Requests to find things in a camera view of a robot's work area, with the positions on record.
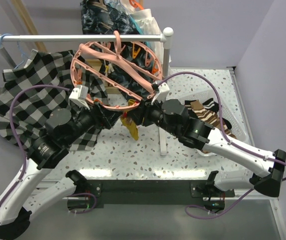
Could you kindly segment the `yellow sock with pattern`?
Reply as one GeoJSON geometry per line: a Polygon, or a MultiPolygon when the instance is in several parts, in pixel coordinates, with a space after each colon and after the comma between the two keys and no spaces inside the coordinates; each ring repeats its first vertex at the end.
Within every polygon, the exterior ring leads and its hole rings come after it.
{"type": "Polygon", "coordinates": [[[131,137],[137,141],[139,139],[138,127],[133,122],[133,120],[128,116],[128,113],[126,111],[123,112],[123,114],[120,117],[120,120],[122,125],[125,126],[129,131],[131,137]]]}

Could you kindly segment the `pink round clip hanger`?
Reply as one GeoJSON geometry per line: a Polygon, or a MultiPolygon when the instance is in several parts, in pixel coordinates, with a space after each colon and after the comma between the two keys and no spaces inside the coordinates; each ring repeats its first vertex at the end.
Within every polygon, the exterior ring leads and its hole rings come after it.
{"type": "Polygon", "coordinates": [[[74,87],[81,88],[82,72],[86,72],[133,100],[129,106],[103,105],[113,111],[134,109],[144,100],[153,102],[162,92],[162,64],[157,55],[144,41],[126,40],[118,31],[111,40],[80,44],[70,71],[74,87]]]}

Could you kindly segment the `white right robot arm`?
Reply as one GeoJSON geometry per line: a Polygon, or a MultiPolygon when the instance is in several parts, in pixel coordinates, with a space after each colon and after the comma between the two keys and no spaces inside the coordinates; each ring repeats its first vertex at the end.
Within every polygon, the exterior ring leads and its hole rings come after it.
{"type": "Polygon", "coordinates": [[[244,167],[242,171],[212,171],[205,184],[210,196],[233,189],[254,189],[268,197],[279,196],[286,152],[265,151],[224,136],[218,128],[191,117],[177,99],[163,103],[143,101],[128,116],[137,125],[157,125],[188,148],[217,154],[244,167]]]}

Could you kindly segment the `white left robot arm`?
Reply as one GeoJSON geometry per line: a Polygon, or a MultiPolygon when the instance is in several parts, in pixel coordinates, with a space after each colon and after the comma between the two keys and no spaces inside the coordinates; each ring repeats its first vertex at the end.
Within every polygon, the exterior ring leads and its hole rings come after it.
{"type": "Polygon", "coordinates": [[[45,123],[46,133],[32,142],[19,172],[0,195],[0,240],[15,240],[31,220],[58,200],[88,195],[87,179],[70,170],[54,186],[32,196],[37,185],[69,154],[69,148],[90,129],[111,129],[122,113],[100,104],[83,109],[73,118],[66,108],[53,111],[45,123]]]}

